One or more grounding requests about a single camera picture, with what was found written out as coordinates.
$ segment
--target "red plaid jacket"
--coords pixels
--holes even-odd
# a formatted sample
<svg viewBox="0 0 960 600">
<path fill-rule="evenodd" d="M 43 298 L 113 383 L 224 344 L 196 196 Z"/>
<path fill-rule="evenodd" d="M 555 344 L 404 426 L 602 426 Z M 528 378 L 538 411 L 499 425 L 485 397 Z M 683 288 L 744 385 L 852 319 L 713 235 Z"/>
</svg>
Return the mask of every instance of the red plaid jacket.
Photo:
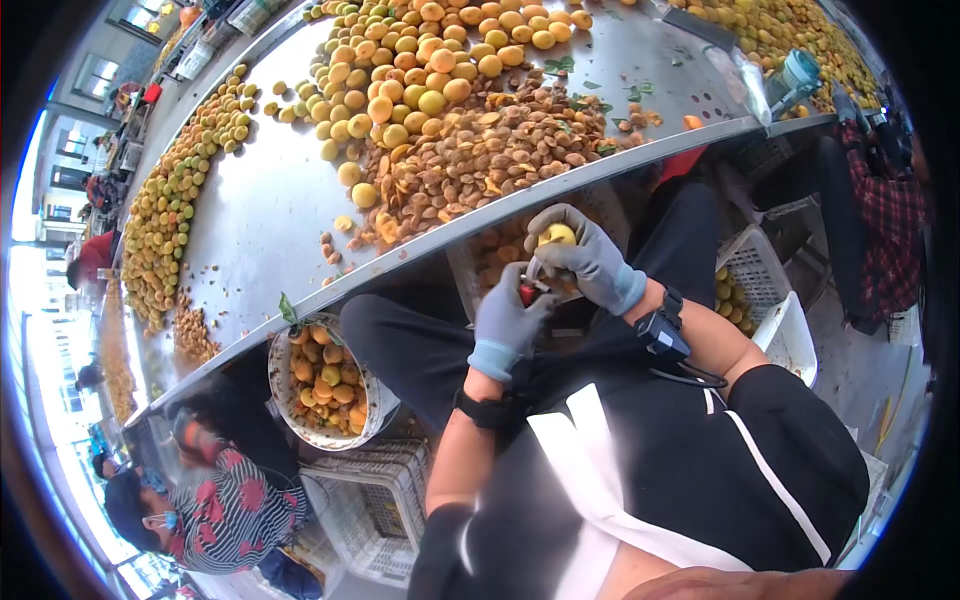
<svg viewBox="0 0 960 600">
<path fill-rule="evenodd" d="M 854 122 L 847 120 L 838 127 L 850 164 L 854 201 L 869 237 L 860 295 L 864 305 L 876 306 L 874 316 L 881 320 L 917 302 L 921 229 L 926 223 L 924 196 L 920 184 L 895 172 L 889 161 L 885 161 L 889 177 L 875 177 Z"/>
</svg>

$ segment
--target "black cable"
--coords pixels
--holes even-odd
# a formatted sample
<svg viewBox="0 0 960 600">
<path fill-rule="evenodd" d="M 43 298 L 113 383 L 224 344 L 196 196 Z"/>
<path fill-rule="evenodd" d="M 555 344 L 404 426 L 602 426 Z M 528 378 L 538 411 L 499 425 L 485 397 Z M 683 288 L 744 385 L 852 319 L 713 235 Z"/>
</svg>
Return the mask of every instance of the black cable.
<svg viewBox="0 0 960 600">
<path fill-rule="evenodd" d="M 716 385 L 713 386 L 713 387 L 715 387 L 715 388 L 726 388 L 728 385 L 730 385 L 730 383 L 727 381 L 727 379 L 726 379 L 725 377 L 722 377 L 722 376 L 716 374 L 715 372 L 705 371 L 705 370 L 703 370 L 703 369 L 701 369 L 701 368 L 699 368 L 699 367 L 694 367 L 693 365 L 691 365 L 690 363 L 686 362 L 685 360 L 681 361 L 680 364 L 681 364 L 681 366 L 689 369 L 690 371 L 699 373 L 700 375 L 702 375 L 702 376 L 704 377 L 704 379 L 709 378 L 709 379 L 712 379 L 713 381 L 715 381 L 715 382 L 716 382 Z"/>
<path fill-rule="evenodd" d="M 717 386 L 715 383 L 710 383 L 709 381 L 698 381 L 692 377 L 684 377 L 682 375 L 673 375 L 668 372 L 663 372 L 659 369 L 650 368 L 650 372 L 656 375 L 657 377 L 663 377 L 664 379 L 669 379 L 670 381 L 676 381 L 677 383 L 683 383 L 693 388 L 701 388 L 703 390 L 712 390 L 713 388 L 723 387 Z"/>
<path fill-rule="evenodd" d="M 712 381 L 700 381 L 692 377 L 674 375 L 672 373 L 663 372 L 660 369 L 654 369 L 653 367 L 650 368 L 650 372 L 658 377 L 669 379 L 670 381 L 676 381 L 677 383 L 683 383 L 684 385 L 688 385 L 693 388 L 700 388 L 702 390 L 721 389 L 721 388 L 726 388 L 728 385 L 730 385 L 727 379 L 725 379 L 724 377 L 721 377 L 716 373 L 704 371 L 703 369 L 694 367 L 693 365 L 689 364 L 685 360 L 681 361 L 678 364 L 681 365 L 682 367 L 685 367 L 686 369 L 689 369 L 690 371 L 699 373 L 704 378 L 711 379 Z"/>
</svg>

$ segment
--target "striped shirt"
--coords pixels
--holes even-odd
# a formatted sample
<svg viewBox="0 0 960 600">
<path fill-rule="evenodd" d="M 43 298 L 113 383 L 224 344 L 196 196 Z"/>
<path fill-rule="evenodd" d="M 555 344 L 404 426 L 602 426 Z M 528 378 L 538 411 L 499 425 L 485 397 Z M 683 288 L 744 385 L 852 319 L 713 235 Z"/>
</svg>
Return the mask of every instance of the striped shirt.
<svg viewBox="0 0 960 600">
<path fill-rule="evenodd" d="M 248 570 L 305 520 L 307 499 L 281 492 L 260 468 L 219 438 L 213 468 L 191 469 L 170 494 L 177 528 L 170 552 L 191 571 L 227 575 Z"/>
</svg>

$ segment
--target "face mask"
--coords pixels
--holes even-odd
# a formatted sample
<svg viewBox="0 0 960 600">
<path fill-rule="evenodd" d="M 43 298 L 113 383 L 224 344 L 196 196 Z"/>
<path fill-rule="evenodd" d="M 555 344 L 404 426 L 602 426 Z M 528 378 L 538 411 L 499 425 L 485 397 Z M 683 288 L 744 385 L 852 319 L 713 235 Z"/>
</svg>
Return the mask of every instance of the face mask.
<svg viewBox="0 0 960 600">
<path fill-rule="evenodd" d="M 153 523 L 159 523 L 163 521 L 163 526 L 173 531 L 177 527 L 177 513 L 173 511 L 164 511 L 163 515 L 153 515 L 153 516 L 144 516 L 143 522 L 146 525 L 147 521 Z"/>
</svg>

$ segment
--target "hand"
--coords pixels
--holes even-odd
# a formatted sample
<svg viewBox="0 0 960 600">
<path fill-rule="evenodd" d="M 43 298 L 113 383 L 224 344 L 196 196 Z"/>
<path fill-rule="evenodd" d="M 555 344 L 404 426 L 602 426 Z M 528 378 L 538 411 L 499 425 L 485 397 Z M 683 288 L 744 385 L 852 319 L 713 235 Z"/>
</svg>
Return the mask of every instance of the hand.
<svg viewBox="0 0 960 600">
<path fill-rule="evenodd" d="M 553 312 L 559 298 L 543 294 L 524 308 L 520 299 L 520 274 L 525 262 L 512 262 L 503 268 L 500 281 L 480 302 L 476 327 L 476 344 L 467 362 L 484 375 L 497 381 L 510 381 L 510 369 L 533 345 L 543 322 Z"/>
<path fill-rule="evenodd" d="M 187 407 L 181 407 L 177 411 L 177 418 L 174 419 L 174 439 L 180 445 L 192 445 L 186 440 L 187 429 L 191 424 L 197 422 L 197 413 Z"/>
<path fill-rule="evenodd" d="M 577 236 L 577 245 L 544 244 L 537 236 L 551 223 L 566 223 Z M 597 306 L 619 317 L 630 310 L 647 286 L 647 275 L 623 262 L 623 254 L 600 226 L 569 204 L 554 204 L 533 218 L 523 247 L 543 263 L 548 275 L 567 269 L 577 276 L 577 288 Z"/>
<path fill-rule="evenodd" d="M 856 102 L 851 100 L 843 86 L 836 80 L 833 80 L 832 100 L 833 106 L 837 110 L 837 118 L 840 119 L 841 123 L 847 119 L 851 119 L 856 123 L 857 127 L 860 128 L 860 133 L 864 135 L 870 133 L 870 124 L 867 123 L 867 117 L 863 116 L 860 107 Z"/>
</svg>

